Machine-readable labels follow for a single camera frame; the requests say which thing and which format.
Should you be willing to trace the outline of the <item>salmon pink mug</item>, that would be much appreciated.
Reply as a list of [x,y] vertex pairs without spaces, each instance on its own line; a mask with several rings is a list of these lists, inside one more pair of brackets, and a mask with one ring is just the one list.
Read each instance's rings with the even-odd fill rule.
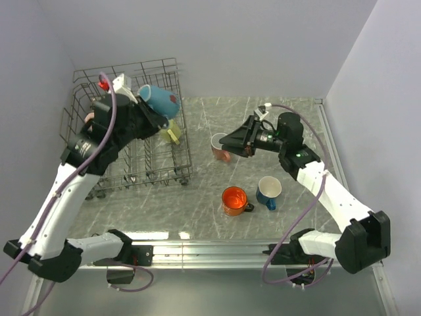
[[210,139],[210,145],[214,158],[225,163],[231,161],[230,153],[222,149],[220,140],[226,136],[226,133],[216,133]]

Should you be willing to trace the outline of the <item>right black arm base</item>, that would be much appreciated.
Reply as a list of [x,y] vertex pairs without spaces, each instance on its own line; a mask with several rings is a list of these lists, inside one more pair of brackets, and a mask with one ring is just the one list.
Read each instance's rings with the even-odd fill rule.
[[314,265],[325,260],[319,255],[307,255],[298,242],[285,243],[270,260],[271,265]]

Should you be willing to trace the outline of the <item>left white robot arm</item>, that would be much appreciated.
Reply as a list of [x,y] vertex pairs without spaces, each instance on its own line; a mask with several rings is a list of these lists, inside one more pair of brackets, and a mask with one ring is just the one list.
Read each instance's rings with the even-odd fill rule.
[[111,229],[99,236],[73,239],[68,231],[87,195],[132,140],[145,140],[168,124],[144,101],[104,95],[93,105],[94,117],[68,141],[54,184],[36,219],[3,251],[27,264],[38,277],[62,283],[82,265],[112,259],[132,260],[132,239]]

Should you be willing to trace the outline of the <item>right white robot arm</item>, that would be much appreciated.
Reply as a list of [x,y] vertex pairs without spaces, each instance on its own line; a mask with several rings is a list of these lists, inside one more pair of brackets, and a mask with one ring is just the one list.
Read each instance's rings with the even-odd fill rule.
[[295,265],[333,259],[355,274],[389,257],[389,217],[358,201],[305,145],[303,131],[308,122],[300,114],[281,113],[277,125],[267,129],[267,113],[264,107],[257,109],[238,129],[220,139],[222,149],[241,157],[252,157],[258,149],[277,153],[283,170],[315,196],[340,230],[338,234],[313,228],[287,233],[288,243],[270,245],[269,263]]

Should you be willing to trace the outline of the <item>light blue yellow-inside mug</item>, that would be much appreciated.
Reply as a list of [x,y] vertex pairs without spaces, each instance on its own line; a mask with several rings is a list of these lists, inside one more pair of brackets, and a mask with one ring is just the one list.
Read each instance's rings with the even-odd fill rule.
[[148,102],[152,99],[153,86],[150,84],[145,84],[138,89],[137,94],[140,96],[140,98],[142,98],[142,100]]

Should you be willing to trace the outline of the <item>pale yellow mug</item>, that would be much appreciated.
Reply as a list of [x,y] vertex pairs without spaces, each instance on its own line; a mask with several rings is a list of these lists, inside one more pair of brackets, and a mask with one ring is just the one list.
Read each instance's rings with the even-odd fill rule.
[[173,143],[176,145],[180,144],[180,137],[182,135],[182,131],[177,123],[170,119],[168,121],[168,126],[163,128],[159,131],[160,137],[167,143]]

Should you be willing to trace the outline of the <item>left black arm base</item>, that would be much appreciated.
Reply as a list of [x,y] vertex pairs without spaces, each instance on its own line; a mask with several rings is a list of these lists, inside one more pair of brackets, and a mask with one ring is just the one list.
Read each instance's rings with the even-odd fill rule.
[[135,265],[149,267],[153,261],[154,247],[147,245],[123,245],[116,254],[93,262],[95,266],[105,265]]

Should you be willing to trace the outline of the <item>blue patterned mug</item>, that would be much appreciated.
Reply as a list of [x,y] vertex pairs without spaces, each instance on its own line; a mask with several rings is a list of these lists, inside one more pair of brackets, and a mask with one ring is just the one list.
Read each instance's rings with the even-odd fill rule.
[[173,119],[181,107],[180,99],[176,94],[158,86],[153,86],[152,99],[146,103],[152,110],[168,120]]

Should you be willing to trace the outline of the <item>light pink mug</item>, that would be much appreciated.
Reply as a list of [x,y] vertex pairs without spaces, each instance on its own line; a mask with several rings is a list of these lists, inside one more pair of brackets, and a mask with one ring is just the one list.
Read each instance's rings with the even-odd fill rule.
[[86,115],[85,119],[84,119],[84,122],[85,122],[85,123],[87,123],[87,122],[89,122],[89,121],[93,120],[93,119],[94,119],[94,116],[95,116],[95,113],[94,113],[94,112],[90,112],[90,113],[88,113],[88,114]]

